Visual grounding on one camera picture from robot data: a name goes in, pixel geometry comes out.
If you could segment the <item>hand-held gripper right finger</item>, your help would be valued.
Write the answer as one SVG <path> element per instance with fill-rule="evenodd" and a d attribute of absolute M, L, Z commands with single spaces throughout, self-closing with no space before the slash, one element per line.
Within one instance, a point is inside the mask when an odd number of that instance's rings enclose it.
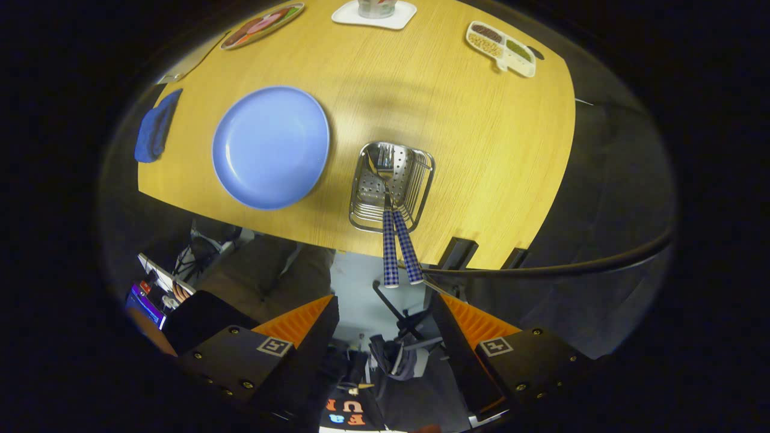
<path fill-rule="evenodd" d="M 594 372 L 593 359 L 542 327 L 520 329 L 437 292 L 431 314 L 457 387 L 481 421 L 541 410 Z"/>

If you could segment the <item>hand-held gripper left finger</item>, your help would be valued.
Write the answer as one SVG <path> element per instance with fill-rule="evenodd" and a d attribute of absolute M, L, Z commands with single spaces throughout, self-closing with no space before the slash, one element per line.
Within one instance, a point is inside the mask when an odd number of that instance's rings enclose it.
<path fill-rule="evenodd" d="M 179 357 L 182 369 L 242 410 L 296 422 L 339 322 L 333 294 L 257 327 L 229 324 Z"/>

